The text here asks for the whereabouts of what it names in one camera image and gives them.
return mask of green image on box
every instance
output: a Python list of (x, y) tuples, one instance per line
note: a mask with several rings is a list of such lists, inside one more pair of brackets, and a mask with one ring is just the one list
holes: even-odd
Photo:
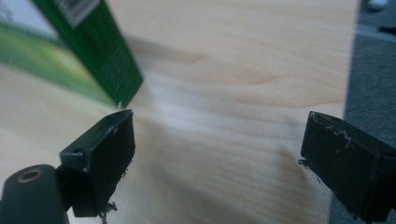
[(15, 25), (12, 12), (18, 10), (7, 3), (11, 20), (0, 17), (1, 63), (106, 104), (128, 105), (143, 79), (103, 0), (24, 1), (56, 36)]

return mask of white object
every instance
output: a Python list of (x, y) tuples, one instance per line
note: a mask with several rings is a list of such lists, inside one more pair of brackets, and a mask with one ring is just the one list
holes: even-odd
[(384, 9), (389, 0), (369, 0), (367, 3), (367, 7), (370, 8), (371, 10), (379, 11)]

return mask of round hole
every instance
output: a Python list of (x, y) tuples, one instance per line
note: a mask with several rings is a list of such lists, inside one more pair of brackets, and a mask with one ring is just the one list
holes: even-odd
[(33, 180), (38, 179), (40, 176), (43, 175), (43, 172), (39, 169), (33, 169), (30, 171), (26, 171), (25, 173), (18, 176), (17, 181), (24, 184)]
[(78, 148), (75, 148), (75, 149), (73, 150), (73, 153), (74, 153), (74, 154), (78, 154), (78, 153), (83, 152), (83, 151), (84, 151), (84, 148), (78, 147)]

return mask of gray background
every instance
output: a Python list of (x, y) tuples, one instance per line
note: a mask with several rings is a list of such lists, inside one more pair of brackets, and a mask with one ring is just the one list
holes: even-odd
[[(396, 35), (383, 35), (379, 26), (396, 27), (396, 0), (382, 11), (367, 10), (362, 0), (351, 59), (345, 120), (396, 147)], [(334, 197), (331, 224), (364, 223), (353, 220)], [(392, 211), (386, 223), (396, 223)]]

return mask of light wood board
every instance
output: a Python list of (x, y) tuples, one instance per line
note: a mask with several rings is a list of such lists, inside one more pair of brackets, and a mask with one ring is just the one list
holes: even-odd
[[(145, 82), (108, 223), (327, 223), (297, 160), (310, 110), (343, 115), (357, 4), (109, 1)], [(0, 65), (0, 182), (114, 111)]]

